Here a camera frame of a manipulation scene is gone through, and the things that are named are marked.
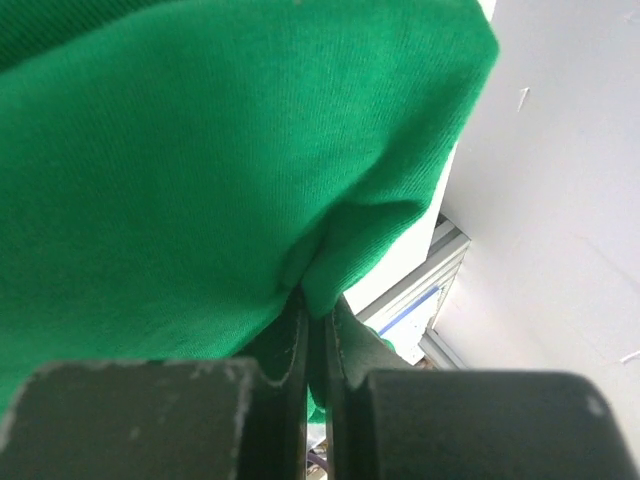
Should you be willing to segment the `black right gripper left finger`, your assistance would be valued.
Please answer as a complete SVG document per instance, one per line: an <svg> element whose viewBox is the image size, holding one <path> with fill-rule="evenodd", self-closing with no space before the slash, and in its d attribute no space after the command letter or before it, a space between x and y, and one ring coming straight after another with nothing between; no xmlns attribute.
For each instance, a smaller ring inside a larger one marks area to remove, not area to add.
<svg viewBox="0 0 640 480"><path fill-rule="evenodd" d="M309 316L294 292L236 355L52 363L1 424L5 479L302 479Z"/></svg>

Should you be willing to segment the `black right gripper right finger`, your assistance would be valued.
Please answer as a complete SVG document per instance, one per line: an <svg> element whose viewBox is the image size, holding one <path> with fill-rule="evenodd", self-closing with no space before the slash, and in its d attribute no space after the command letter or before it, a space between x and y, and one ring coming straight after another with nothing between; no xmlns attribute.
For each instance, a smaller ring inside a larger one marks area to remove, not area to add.
<svg viewBox="0 0 640 480"><path fill-rule="evenodd" d="M563 372L409 366L345 302L324 320L333 479L635 479L614 416Z"/></svg>

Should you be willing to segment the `green t shirt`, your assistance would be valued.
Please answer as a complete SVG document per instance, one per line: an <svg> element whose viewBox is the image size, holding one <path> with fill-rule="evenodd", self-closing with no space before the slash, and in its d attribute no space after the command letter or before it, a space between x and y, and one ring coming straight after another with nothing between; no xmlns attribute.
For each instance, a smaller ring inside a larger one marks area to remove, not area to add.
<svg viewBox="0 0 640 480"><path fill-rule="evenodd" d="M1 403L220 358L427 211L498 54L475 1L5 1Z"/></svg>

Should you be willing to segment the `aluminium front rail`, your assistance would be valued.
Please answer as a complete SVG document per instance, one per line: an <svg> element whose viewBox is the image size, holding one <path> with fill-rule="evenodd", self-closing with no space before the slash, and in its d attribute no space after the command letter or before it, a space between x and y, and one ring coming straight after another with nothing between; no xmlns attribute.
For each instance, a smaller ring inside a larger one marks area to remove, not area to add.
<svg viewBox="0 0 640 480"><path fill-rule="evenodd" d="M413 366L463 369L464 362L437 333L436 322L469 245L469 237L440 214L425 261L357 318Z"/></svg>

